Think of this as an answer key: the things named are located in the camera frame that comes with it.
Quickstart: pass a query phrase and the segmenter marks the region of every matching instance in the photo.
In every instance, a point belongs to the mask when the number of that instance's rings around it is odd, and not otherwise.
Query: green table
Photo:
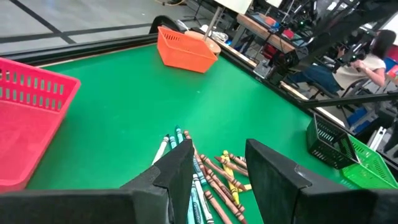
[[[317,174],[344,181],[307,152],[312,117],[224,57],[202,75],[164,66],[156,45],[146,45],[45,69],[80,79],[81,88],[28,189],[118,188],[150,166],[176,125],[189,130],[198,152],[210,158],[225,149],[243,156],[245,140],[254,138]],[[252,192],[239,198],[248,223],[261,223]]]

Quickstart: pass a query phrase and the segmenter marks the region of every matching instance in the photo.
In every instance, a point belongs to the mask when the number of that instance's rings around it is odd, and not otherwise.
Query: red plastic basket
[[[157,50],[165,65],[205,73],[217,57],[203,40],[158,27]]]
[[[26,186],[79,87],[76,78],[0,58],[0,192]]]

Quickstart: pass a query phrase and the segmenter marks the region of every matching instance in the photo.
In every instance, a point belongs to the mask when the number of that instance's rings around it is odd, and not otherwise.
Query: woman
[[[341,88],[347,89],[353,82],[368,77],[379,86],[384,85],[386,64],[383,59],[396,39],[396,33],[391,30],[380,30],[364,60],[351,62],[350,66],[340,67],[336,73],[329,69],[313,65],[302,72],[290,75],[295,82],[316,82],[332,94],[337,94]]]

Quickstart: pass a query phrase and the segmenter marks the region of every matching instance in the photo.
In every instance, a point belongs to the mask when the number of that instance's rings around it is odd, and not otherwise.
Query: green basket
[[[398,184],[382,157],[359,140],[349,136],[361,164],[343,168],[343,175],[365,189],[396,189]]]

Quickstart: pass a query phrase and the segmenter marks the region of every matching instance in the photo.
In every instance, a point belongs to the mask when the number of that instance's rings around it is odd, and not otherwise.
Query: woman's arm
[[[363,71],[376,85],[384,86],[384,82],[386,81],[384,76],[386,72],[385,68],[378,68],[372,71],[370,68],[366,67],[361,60],[352,62],[351,66],[354,68],[359,68],[361,71]]]

